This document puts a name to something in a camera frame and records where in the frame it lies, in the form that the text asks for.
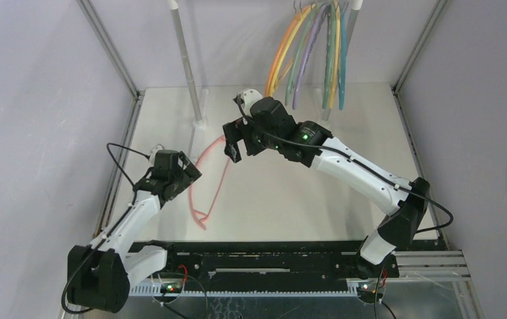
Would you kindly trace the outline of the blue wavy hanger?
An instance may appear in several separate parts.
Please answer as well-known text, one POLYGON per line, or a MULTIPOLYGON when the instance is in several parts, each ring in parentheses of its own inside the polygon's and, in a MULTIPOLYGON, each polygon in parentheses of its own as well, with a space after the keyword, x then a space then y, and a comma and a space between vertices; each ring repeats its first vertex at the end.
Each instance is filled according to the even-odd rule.
POLYGON ((338 109, 344 109, 345 96, 346 96, 346 59, 347 59, 347 8, 348 4, 345 4, 345 7, 340 16, 341 20, 341 38, 340 38, 340 71, 338 76, 338 109))

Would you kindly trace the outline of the yellow wavy hanger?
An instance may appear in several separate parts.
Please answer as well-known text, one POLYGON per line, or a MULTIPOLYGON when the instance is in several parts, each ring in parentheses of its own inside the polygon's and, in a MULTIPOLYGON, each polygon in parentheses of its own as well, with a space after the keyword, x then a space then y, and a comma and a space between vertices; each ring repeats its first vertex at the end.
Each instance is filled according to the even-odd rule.
POLYGON ((338 68, 340 66, 340 39, 341 39, 341 10, 337 1, 334 1, 334 14, 335 14, 335 47, 334 47, 334 64, 333 64, 333 73, 332 73, 332 86, 330 91, 330 97, 328 101, 328 110, 331 110, 334 107, 334 101, 336 92, 338 89, 338 68))

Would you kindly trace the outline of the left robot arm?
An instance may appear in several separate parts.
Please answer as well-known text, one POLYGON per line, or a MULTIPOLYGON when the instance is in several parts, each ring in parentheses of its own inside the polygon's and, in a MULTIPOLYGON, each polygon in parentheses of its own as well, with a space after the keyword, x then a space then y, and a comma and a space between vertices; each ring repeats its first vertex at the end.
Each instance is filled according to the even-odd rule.
POLYGON ((68 253, 67 282, 60 303, 73 315, 92 310, 117 313, 130 291, 151 274, 173 276, 179 259, 159 246, 128 252, 147 223, 163 206, 201 177, 184 152, 157 150, 140 180, 132 182, 134 196, 127 209, 86 246, 75 245, 68 253))

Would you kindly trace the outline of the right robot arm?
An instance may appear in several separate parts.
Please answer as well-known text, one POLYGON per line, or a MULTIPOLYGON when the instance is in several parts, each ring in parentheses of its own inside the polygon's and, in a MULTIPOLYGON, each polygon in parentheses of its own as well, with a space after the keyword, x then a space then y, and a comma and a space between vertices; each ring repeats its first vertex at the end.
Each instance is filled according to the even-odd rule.
POLYGON ((427 211, 429 183, 409 181, 382 169, 347 147, 313 121, 296 122, 282 103, 257 91, 234 97, 241 117, 223 125, 224 153, 241 161, 238 142, 248 156, 273 150, 286 160, 327 173, 364 195, 385 215, 365 238, 355 258, 356 270, 373 276, 393 251, 411 244, 427 211))

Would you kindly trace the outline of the pink plain hanger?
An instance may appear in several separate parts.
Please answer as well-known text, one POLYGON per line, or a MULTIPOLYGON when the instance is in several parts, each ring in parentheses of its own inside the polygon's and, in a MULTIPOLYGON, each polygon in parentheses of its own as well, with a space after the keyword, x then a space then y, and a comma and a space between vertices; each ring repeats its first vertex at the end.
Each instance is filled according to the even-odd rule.
MULTIPOLYGON (((195 164, 196 168, 199 168, 201 166, 201 163, 208 157, 208 155, 212 152, 213 148, 218 146, 219 144, 225 143, 226 137, 224 135, 219 136, 214 142, 212 142, 209 146, 206 147, 206 149, 201 153, 201 155, 198 157, 197 162, 195 164)), ((223 172, 221 174, 221 178, 219 181, 219 184, 217 186, 215 195, 212 199, 212 202, 210 204, 208 212, 204 213, 200 210, 198 210, 195 207, 195 201, 194 201, 194 188, 193 185, 189 188, 188 191, 188 202, 189 202, 189 209, 191 216, 195 222, 195 224, 200 227, 202 230, 206 231, 206 223, 210 219, 210 216, 215 208, 215 205, 217 203, 217 200, 219 198, 219 194, 221 192, 221 188, 224 184, 224 180, 226 178, 227 170, 229 168, 229 160, 226 161, 226 164, 224 166, 223 172)))

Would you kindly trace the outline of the purple wavy hanger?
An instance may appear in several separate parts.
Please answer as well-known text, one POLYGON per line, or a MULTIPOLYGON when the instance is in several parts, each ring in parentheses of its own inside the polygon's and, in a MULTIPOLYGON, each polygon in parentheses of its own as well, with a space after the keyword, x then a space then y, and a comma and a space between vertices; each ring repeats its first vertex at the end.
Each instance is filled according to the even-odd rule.
POLYGON ((300 63, 300 67, 298 69, 298 74, 296 77, 296 83, 294 87, 293 97, 292 97, 292 109, 296 110, 298 107, 298 96, 300 92, 300 87, 302 85, 302 79, 304 77, 304 74, 306 72, 306 67, 311 55, 311 52, 314 47, 315 40, 317 39, 318 33, 320 32, 321 26, 322 26, 322 20, 324 19, 324 16, 326 15, 328 10, 328 4, 321 4, 318 7, 318 11, 316 12, 317 15, 315 16, 315 19, 312 23, 312 28, 310 29, 310 34, 308 36, 308 39, 306 41, 306 47, 302 56, 302 60, 300 63))

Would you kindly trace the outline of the green wavy hanger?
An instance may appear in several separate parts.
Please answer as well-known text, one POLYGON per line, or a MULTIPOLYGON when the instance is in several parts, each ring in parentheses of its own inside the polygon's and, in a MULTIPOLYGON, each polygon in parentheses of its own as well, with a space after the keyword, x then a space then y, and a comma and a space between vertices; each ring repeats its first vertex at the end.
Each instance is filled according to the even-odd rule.
POLYGON ((328 5, 327 11, 327 43, 326 43, 326 65, 325 65, 325 77, 324 77, 324 94, 322 99, 322 109, 326 110, 330 105, 330 97, 333 89, 333 75, 336 69, 335 57, 336 57, 336 12, 337 2, 334 1, 328 5))

